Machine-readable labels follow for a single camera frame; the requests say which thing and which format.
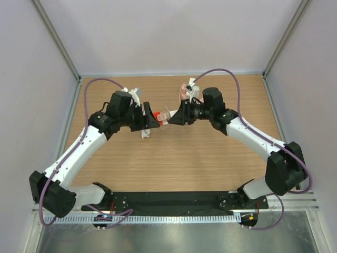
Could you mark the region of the red cube socket adapter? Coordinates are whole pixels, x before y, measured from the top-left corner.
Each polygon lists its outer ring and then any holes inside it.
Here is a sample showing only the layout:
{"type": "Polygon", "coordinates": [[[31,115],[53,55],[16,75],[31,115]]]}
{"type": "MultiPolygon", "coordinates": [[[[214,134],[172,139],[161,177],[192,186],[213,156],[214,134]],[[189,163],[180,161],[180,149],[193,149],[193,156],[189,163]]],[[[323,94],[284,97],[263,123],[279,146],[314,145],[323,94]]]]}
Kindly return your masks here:
{"type": "Polygon", "coordinates": [[[156,121],[157,121],[160,125],[163,125],[163,121],[166,120],[165,114],[163,114],[163,113],[161,113],[161,112],[159,112],[159,111],[154,112],[153,114],[154,114],[154,116],[155,116],[156,121]]]}

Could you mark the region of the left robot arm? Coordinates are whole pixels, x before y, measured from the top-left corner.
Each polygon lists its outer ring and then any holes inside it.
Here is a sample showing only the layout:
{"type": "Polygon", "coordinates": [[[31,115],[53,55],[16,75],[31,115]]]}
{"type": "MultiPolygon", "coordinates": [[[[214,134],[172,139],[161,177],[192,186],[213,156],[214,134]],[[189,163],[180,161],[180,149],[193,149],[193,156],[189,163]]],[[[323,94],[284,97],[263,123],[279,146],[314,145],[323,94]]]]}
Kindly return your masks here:
{"type": "Polygon", "coordinates": [[[104,145],[121,127],[132,132],[158,128],[148,102],[140,103],[140,90],[123,89],[112,94],[105,112],[92,114],[79,137],[65,153],[44,172],[34,171],[29,177],[33,200],[57,218],[73,208],[92,205],[100,211],[109,209],[113,197],[105,185],[71,187],[77,173],[91,155],[104,145]]]}

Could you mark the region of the white power strip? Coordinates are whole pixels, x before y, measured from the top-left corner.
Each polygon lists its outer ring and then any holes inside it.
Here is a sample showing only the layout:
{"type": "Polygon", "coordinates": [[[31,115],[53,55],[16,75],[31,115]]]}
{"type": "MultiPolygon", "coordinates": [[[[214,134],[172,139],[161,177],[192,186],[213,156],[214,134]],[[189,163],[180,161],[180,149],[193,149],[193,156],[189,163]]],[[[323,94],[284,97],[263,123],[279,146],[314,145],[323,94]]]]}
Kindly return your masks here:
{"type": "Polygon", "coordinates": [[[168,111],[168,113],[169,113],[169,116],[168,116],[167,120],[171,119],[177,113],[177,110],[168,111]]]}

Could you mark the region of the pink small charger plug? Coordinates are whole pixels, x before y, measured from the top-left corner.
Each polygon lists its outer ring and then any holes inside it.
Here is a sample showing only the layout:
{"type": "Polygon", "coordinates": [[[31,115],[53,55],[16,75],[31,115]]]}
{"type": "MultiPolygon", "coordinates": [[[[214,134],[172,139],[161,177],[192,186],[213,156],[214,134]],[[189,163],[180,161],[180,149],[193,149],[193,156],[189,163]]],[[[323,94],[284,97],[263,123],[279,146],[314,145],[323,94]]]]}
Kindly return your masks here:
{"type": "Polygon", "coordinates": [[[168,112],[162,112],[162,113],[159,113],[159,114],[157,115],[157,120],[158,120],[158,121],[161,121],[161,122],[167,121],[168,116],[169,116],[169,113],[168,113],[168,112]]]}

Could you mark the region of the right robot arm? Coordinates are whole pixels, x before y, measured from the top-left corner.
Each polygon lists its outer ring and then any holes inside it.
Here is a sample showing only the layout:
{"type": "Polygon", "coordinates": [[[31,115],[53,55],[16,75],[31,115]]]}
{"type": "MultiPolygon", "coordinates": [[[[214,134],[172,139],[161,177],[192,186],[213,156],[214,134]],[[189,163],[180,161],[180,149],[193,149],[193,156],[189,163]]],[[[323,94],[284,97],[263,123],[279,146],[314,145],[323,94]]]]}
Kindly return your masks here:
{"type": "Polygon", "coordinates": [[[208,120],[212,127],[252,149],[266,162],[265,175],[252,179],[237,189],[237,202],[251,208],[259,197],[269,194],[283,196],[308,178],[303,153],[295,143],[275,140],[248,124],[239,113],[228,109],[222,93],[215,87],[203,91],[203,101],[189,98],[170,112],[169,124],[190,125],[196,120],[208,120]]]}

